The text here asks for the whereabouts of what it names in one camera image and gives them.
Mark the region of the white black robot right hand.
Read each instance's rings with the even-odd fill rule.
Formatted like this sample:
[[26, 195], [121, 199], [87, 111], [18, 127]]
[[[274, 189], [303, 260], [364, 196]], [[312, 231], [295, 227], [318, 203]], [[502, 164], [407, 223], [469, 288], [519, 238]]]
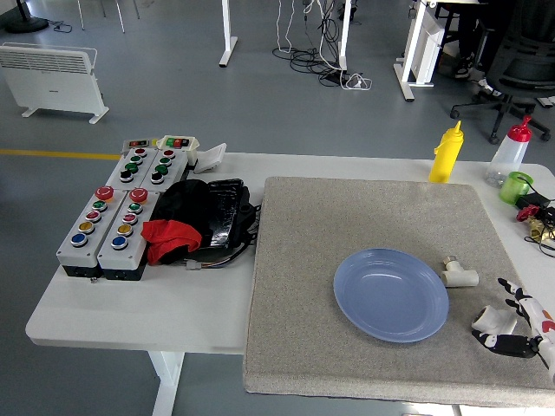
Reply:
[[495, 354], [519, 358], [538, 355], [548, 370], [550, 382], [554, 383], [553, 318], [536, 298], [518, 284], [504, 278], [498, 278], [498, 282], [513, 296], [513, 299], [506, 299], [506, 304], [525, 319], [531, 335], [514, 334], [516, 318], [507, 310], [497, 310], [487, 305], [471, 324], [473, 337]]

